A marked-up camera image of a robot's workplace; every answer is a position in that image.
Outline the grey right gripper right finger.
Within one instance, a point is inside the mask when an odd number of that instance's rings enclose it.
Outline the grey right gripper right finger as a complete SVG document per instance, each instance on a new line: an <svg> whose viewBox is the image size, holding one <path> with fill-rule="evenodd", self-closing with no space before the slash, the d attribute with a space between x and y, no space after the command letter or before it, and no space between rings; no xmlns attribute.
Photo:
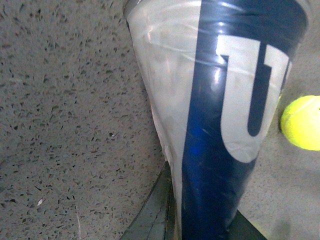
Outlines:
<svg viewBox="0 0 320 240"><path fill-rule="evenodd" d="M238 210L230 225L228 240L267 240Z"/></svg>

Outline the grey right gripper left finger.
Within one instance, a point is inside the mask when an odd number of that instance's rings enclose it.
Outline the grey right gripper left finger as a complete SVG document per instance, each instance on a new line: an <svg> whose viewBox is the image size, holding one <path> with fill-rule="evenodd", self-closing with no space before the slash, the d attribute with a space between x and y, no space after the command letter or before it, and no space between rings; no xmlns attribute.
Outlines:
<svg viewBox="0 0 320 240"><path fill-rule="evenodd" d="M172 240L175 200L170 166L166 162L140 212L123 233L123 240Z"/></svg>

